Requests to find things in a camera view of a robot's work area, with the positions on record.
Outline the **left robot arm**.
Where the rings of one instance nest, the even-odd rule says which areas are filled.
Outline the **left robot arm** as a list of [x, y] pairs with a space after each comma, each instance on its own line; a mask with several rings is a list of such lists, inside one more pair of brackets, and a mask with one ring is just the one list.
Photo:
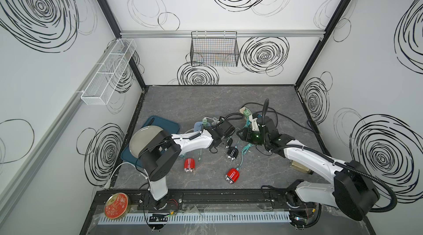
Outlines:
[[235, 133], [227, 120], [185, 134], [171, 134], [159, 126], [146, 126], [135, 133], [130, 141], [130, 153], [136, 158], [147, 176], [149, 191], [156, 202], [168, 194], [166, 176], [177, 158], [195, 150], [216, 148]]

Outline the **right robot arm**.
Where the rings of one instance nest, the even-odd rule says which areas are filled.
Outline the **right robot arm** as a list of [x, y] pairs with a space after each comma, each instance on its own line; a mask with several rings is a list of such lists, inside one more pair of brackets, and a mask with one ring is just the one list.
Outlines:
[[361, 221], [367, 213], [389, 212], [398, 204], [392, 188], [368, 174], [360, 162], [345, 162], [309, 148], [294, 137], [278, 132], [269, 117], [251, 120], [237, 135], [242, 141], [262, 145], [273, 154], [304, 165], [327, 181], [320, 184], [299, 179], [285, 188], [285, 201], [290, 207], [307, 203], [327, 205]]

